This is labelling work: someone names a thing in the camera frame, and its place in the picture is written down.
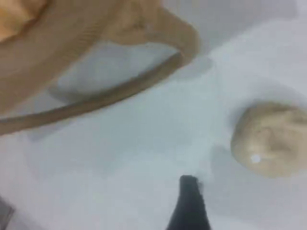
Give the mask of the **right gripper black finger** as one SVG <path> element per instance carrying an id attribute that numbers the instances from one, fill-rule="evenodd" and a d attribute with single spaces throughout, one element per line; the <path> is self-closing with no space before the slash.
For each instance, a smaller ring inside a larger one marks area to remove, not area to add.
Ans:
<path id="1" fill-rule="evenodd" d="M 183 175 L 179 180 L 179 195 L 168 230 L 210 230 L 204 198 L 198 179 Z"/>

